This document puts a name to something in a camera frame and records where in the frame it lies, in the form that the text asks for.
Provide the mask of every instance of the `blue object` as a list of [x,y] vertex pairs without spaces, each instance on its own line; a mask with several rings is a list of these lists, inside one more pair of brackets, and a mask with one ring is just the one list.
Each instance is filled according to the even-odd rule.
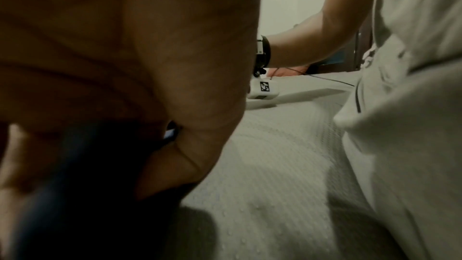
[[70,129],[61,163],[32,200],[14,234],[12,259],[156,259],[181,200],[195,185],[141,202],[137,178],[161,143],[138,136],[135,122]]

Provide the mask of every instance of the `mattress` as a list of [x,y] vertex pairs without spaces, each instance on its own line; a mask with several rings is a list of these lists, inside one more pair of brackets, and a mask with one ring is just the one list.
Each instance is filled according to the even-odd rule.
[[[318,76],[354,85],[359,74]],[[164,259],[405,259],[361,193],[332,120],[354,87],[273,80],[280,96],[247,101],[216,167],[176,215]]]

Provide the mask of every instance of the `textured fabric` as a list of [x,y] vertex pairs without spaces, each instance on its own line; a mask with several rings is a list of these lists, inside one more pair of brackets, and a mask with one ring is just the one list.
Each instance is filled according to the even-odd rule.
[[217,166],[184,200],[164,259],[405,259],[364,199],[332,120],[353,87],[273,80],[281,96],[248,101]]
[[364,195],[412,260],[462,258],[461,15],[462,0],[376,0],[378,48],[335,117]]

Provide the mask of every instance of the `wire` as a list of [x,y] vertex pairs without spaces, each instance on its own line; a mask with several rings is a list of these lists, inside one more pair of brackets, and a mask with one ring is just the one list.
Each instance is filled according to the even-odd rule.
[[[273,74],[272,74],[271,77],[269,78],[270,80],[273,79],[274,74],[278,71],[278,69],[279,69],[279,68],[277,68],[277,69],[273,72]],[[353,84],[351,84],[351,83],[344,82],[344,81],[339,81],[339,80],[330,79],[330,78],[322,78],[322,77],[318,77],[318,76],[316,76],[316,75],[312,75],[312,74],[308,74],[308,73],[303,73],[303,72],[301,72],[301,71],[298,71],[298,70],[295,70],[295,69],[292,69],[292,68],[287,68],[287,69],[292,70],[292,71],[295,71],[295,72],[298,72],[298,73],[301,74],[301,75],[307,75],[307,76],[312,77],[312,78],[320,78],[320,79],[325,79],[325,80],[340,82],[340,83],[343,83],[343,84],[346,84],[346,85],[355,87],[355,85],[353,85]]]

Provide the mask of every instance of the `white device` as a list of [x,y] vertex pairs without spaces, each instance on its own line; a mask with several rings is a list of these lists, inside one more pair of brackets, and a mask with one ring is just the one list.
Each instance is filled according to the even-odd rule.
[[271,100],[279,95],[278,83],[269,78],[252,76],[250,80],[247,99],[251,100]]

